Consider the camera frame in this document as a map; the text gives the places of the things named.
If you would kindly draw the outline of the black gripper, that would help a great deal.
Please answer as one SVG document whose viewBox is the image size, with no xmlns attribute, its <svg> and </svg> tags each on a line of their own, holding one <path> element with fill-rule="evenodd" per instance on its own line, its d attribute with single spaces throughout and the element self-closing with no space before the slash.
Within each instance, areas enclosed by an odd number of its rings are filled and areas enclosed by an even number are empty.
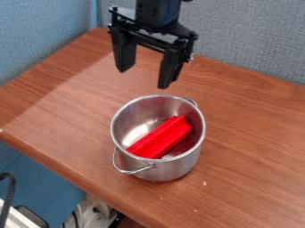
<svg viewBox="0 0 305 228">
<path fill-rule="evenodd" d="M 181 5 L 191 0 L 136 0 L 136 7 L 111 6 L 108 25 L 114 61 L 124 73 L 136 63 L 136 46 L 163 53 L 158 88 L 166 89 L 179 77 L 183 63 L 191 60 L 198 34 L 179 23 Z"/>
</svg>

